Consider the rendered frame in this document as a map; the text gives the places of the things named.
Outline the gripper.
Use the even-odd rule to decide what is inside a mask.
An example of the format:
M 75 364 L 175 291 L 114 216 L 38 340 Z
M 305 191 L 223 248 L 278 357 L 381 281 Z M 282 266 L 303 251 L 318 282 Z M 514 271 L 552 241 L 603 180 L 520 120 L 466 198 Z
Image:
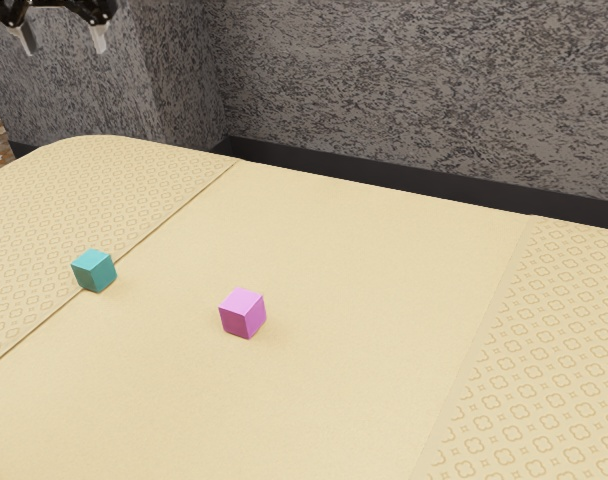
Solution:
M 98 55 L 106 51 L 105 34 L 110 20 L 118 10 L 118 0 L 11 0 L 7 5 L 0 0 L 0 23 L 10 34 L 19 39 L 27 56 L 35 53 L 35 36 L 30 23 L 25 19 L 29 7 L 78 8 L 79 15 L 89 24 L 89 31 Z

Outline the teal block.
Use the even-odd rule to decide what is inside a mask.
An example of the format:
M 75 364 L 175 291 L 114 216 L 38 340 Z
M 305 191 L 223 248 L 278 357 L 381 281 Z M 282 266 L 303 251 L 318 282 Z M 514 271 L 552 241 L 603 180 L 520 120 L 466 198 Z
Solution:
M 111 256 L 96 249 L 88 249 L 71 263 L 80 287 L 99 293 L 113 283 L 117 273 Z

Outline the pink block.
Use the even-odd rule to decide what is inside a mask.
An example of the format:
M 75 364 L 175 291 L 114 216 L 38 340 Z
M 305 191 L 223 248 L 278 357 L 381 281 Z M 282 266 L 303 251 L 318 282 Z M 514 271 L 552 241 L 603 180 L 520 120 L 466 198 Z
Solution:
M 218 306 L 223 329 L 235 336 L 252 338 L 267 314 L 261 294 L 237 287 Z

